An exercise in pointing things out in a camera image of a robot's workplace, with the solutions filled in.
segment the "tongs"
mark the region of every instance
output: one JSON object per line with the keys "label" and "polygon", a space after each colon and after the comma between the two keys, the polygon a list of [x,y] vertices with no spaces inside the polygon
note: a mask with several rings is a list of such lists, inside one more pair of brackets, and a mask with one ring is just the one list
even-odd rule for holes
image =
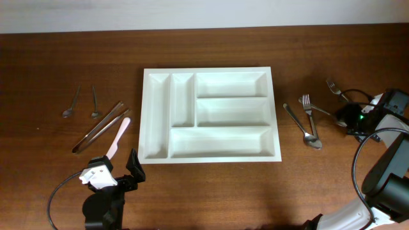
{"label": "tongs", "polygon": [[[111,127],[113,124],[115,124],[117,121],[119,121],[127,112],[130,111],[130,109],[126,109],[124,112],[122,112],[120,115],[115,117],[111,122],[109,122],[106,126],[101,128],[108,120],[109,118],[114,114],[114,112],[119,109],[123,105],[123,102],[118,102],[118,104],[115,105],[115,107],[103,118],[102,121],[100,121],[89,133],[87,133],[75,146],[72,148],[72,153],[78,154],[82,152],[84,149],[86,149],[89,145],[92,144],[101,134],[103,134],[109,127]],[[86,145],[82,148],[81,145],[89,140]]]}

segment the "fork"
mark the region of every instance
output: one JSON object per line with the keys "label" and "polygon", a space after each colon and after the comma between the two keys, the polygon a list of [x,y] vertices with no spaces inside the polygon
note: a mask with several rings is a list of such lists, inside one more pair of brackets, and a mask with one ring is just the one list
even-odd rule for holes
{"label": "fork", "polygon": [[[300,103],[302,104],[302,96],[301,96],[300,98],[298,98],[298,102],[300,102]],[[327,111],[325,111],[325,110],[323,110],[323,109],[321,109],[321,108],[315,106],[313,103],[310,103],[310,105],[311,105],[311,108],[316,109],[316,110],[318,110],[318,111],[320,111],[320,112],[323,112],[323,113],[325,113],[326,115],[332,117],[332,119],[334,119],[335,123],[336,123],[337,125],[339,125],[340,127],[346,127],[346,123],[343,122],[343,121],[338,121],[337,116],[335,116],[334,114],[329,113],[329,112],[327,112]]]}
{"label": "fork", "polygon": [[305,113],[308,114],[309,116],[309,121],[311,123],[311,128],[313,129],[313,135],[318,138],[317,134],[317,129],[315,128],[314,125],[314,120],[313,120],[313,108],[311,106],[311,102],[309,100],[309,95],[302,95],[302,108],[304,109]]}
{"label": "fork", "polygon": [[[335,85],[335,83],[333,81],[331,81],[330,79],[327,79],[327,85],[330,88],[331,92],[335,95],[340,95],[341,94],[341,90]],[[345,94],[342,95],[342,97],[347,101],[350,102],[351,99],[349,99]]]}

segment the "white cutlery tray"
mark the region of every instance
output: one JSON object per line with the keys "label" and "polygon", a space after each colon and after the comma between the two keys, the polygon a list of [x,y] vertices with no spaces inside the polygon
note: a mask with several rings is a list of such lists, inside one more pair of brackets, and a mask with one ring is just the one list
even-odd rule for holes
{"label": "white cutlery tray", "polygon": [[280,162],[270,67],[145,69],[138,157]]}

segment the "white wall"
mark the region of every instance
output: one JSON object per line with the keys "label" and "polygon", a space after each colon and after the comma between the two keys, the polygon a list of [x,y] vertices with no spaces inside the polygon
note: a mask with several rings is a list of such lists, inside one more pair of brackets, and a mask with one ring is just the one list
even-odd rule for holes
{"label": "white wall", "polygon": [[0,0],[0,33],[409,22],[409,0]]}

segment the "spoon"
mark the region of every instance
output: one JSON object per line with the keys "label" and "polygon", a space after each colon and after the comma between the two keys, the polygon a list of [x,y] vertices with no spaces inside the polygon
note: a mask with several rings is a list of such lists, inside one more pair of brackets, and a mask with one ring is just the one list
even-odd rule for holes
{"label": "spoon", "polygon": [[[302,96],[298,99],[298,102],[300,102],[300,103],[302,104]],[[325,110],[323,110],[323,109],[321,109],[321,108],[319,108],[319,107],[317,107],[317,106],[315,106],[315,105],[313,105],[313,104],[311,104],[311,107],[312,107],[313,109],[316,109],[316,110],[318,110],[318,111],[320,111],[320,112],[325,113],[325,114],[328,115],[328,116],[331,116],[331,117],[335,120],[335,123],[336,123],[337,125],[339,125],[340,127],[346,127],[346,123],[343,122],[343,121],[338,121],[338,119],[337,119],[337,117],[336,117],[335,115],[333,115],[333,114],[331,114],[331,113],[329,113],[329,112],[327,112],[327,111],[325,111]]]}
{"label": "spoon", "polygon": [[290,107],[284,103],[282,105],[286,111],[288,112],[289,116],[291,116],[291,118],[293,118],[293,120],[295,121],[295,123],[298,125],[298,127],[300,127],[301,131],[304,133],[304,143],[310,147],[313,147],[317,150],[322,149],[322,143],[321,141],[316,138],[315,136],[307,133],[307,131],[305,130],[305,128],[301,125],[300,121],[298,120],[298,118],[294,115],[293,111],[290,109]]}
{"label": "spoon", "polygon": [[75,93],[74,99],[72,100],[71,108],[63,112],[63,118],[68,118],[74,113],[73,108],[75,106],[75,103],[77,103],[77,98],[78,98],[80,89],[81,89],[81,86],[78,86],[77,92]]}
{"label": "spoon", "polygon": [[95,119],[95,118],[101,116],[101,112],[97,111],[97,109],[96,109],[96,93],[95,93],[95,87],[94,87],[94,86],[92,86],[92,94],[93,94],[93,97],[94,97],[94,107],[95,107],[95,110],[94,110],[94,112],[91,114],[91,117],[92,117],[93,119]]}

